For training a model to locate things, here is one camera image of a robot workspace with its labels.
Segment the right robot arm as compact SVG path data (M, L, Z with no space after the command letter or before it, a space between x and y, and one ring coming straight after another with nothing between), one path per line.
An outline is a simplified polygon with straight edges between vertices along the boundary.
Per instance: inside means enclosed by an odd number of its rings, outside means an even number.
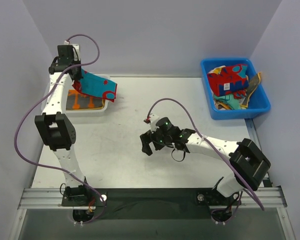
M201 154L224 161L231 174L221 177L215 189L223 197L228 198L241 190L253 194L258 190L271 163L258 146L248 138L242 141L227 141L213 137L201 136L193 129L156 127L140 135L141 151L150 156L153 151L164 147L182 151L186 154Z

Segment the orange towel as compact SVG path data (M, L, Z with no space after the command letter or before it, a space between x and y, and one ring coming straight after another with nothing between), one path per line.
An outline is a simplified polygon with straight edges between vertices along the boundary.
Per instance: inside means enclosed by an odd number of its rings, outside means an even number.
M106 100L93 96L87 96L70 89L67 94L67 111L102 110L106 106Z

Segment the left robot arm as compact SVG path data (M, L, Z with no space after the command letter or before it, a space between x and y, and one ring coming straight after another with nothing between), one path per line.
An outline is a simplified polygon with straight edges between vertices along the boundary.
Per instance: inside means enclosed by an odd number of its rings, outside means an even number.
M81 63L80 46L65 42L57 46L57 51L58 56L48 68L49 90L55 89L47 97L42 114L35 116L34 123L43 143L57 157L60 167L68 171L64 173L63 197L72 202L87 202L92 198L92 193L82 184L87 180L75 154L76 130L66 115L69 89L74 80L82 78L82 69L79 66L62 74L66 68Z

